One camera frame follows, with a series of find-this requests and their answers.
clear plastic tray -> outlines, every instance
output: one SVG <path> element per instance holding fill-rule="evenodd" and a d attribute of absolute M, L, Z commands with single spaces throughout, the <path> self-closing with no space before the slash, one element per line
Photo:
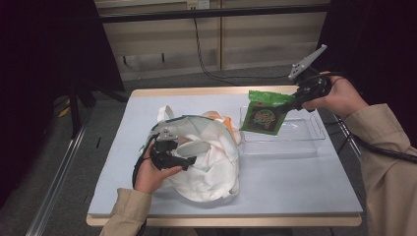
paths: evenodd
<path fill-rule="evenodd" d="M 242 125 L 248 107 L 240 109 Z M 241 150 L 244 154 L 274 154 L 274 156 L 311 156 L 326 138 L 316 112 L 288 112 L 276 136 L 242 131 Z"/>

green package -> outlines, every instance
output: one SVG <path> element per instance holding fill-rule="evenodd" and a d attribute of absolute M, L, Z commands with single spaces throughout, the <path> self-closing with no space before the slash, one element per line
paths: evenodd
<path fill-rule="evenodd" d="M 280 105 L 294 99 L 293 95 L 272 91 L 249 91 L 250 103 L 241 131 L 277 135 L 286 117 Z"/>

hand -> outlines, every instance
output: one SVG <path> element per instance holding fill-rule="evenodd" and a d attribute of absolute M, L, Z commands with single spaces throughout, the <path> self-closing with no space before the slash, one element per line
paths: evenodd
<path fill-rule="evenodd" d="M 361 95 L 348 80 L 343 77 L 330 77 L 332 88 L 327 96 L 320 97 L 303 103 L 303 108 L 313 110 L 316 108 L 326 108 L 342 119 L 346 119 L 350 114 L 369 106 Z"/>
<path fill-rule="evenodd" d="M 151 148 L 152 146 L 149 146 L 147 152 L 144 155 L 145 160 L 139 167 L 134 187 L 135 190 L 144 192 L 146 194 L 152 194 L 159 188 L 165 178 L 172 176 L 182 170 L 181 166 L 158 170 L 149 158 Z"/>

beige sleeve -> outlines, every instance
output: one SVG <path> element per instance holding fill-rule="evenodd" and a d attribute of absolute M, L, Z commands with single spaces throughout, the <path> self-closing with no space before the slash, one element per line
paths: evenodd
<path fill-rule="evenodd" d="M 112 216 L 101 230 L 101 236 L 135 236 L 147 219 L 151 195 L 135 190 L 118 189 Z"/>
<path fill-rule="evenodd" d="M 417 155 L 416 148 L 386 104 L 363 108 L 346 118 L 349 130 L 378 148 Z M 371 236 L 417 235 L 417 164 L 362 148 Z"/>

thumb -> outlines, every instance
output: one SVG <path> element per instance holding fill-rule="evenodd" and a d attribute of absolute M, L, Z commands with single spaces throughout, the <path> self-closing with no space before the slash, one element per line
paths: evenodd
<path fill-rule="evenodd" d="M 181 166 L 174 166 L 172 168 L 164 169 L 163 171 L 161 171 L 160 176 L 165 179 L 165 178 L 168 178 L 169 176 L 172 176 L 180 172 L 181 170 L 182 170 Z"/>
<path fill-rule="evenodd" d="M 316 108 L 322 108 L 325 106 L 325 99 L 323 97 L 320 97 L 311 101 L 306 101 L 302 104 L 302 106 L 306 110 L 314 110 Z"/>

